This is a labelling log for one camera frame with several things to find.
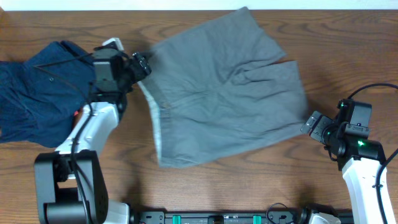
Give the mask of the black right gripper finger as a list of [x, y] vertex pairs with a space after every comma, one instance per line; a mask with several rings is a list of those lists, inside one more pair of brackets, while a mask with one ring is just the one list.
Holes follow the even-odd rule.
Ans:
[[309, 134], [309, 136], [318, 142], [324, 142], [324, 131], [332, 123], [332, 121], [333, 120], [331, 118], [322, 115], [319, 122], [317, 123], [313, 131]]
[[319, 122], [321, 116], [322, 114], [319, 111], [314, 111], [301, 127], [301, 132], [304, 134], [310, 134]]

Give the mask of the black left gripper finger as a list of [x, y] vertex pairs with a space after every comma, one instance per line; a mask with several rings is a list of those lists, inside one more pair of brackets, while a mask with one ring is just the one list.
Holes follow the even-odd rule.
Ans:
[[132, 54], [132, 57], [139, 64], [145, 77], [152, 73], [152, 69], [145, 56], [143, 56], [140, 52], [135, 52]]
[[132, 73], [133, 83], [137, 83], [145, 79], [139, 64], [134, 59], [130, 59], [129, 69]]

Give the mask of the grey shorts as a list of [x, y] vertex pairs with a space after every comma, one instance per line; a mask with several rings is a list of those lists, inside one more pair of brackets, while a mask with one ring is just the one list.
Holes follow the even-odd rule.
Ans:
[[308, 104], [298, 63], [243, 7], [153, 46], [139, 82], [161, 167], [183, 168], [300, 134]]

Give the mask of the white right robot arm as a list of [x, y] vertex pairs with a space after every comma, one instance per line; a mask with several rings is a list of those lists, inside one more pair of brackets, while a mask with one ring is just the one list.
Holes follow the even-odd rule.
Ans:
[[301, 132], [324, 145], [338, 164], [349, 191], [355, 223], [395, 223], [386, 181], [386, 156], [382, 144], [369, 140], [372, 106], [340, 100], [331, 119], [314, 111]]

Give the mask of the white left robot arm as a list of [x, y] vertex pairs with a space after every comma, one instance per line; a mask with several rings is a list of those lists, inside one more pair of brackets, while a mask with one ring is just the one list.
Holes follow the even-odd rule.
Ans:
[[118, 126], [133, 84], [150, 75], [146, 56], [127, 55], [116, 44], [92, 54], [96, 80], [84, 95], [83, 115], [54, 152], [34, 162], [37, 208], [41, 223], [131, 223], [126, 203], [115, 202], [101, 171], [99, 154]]

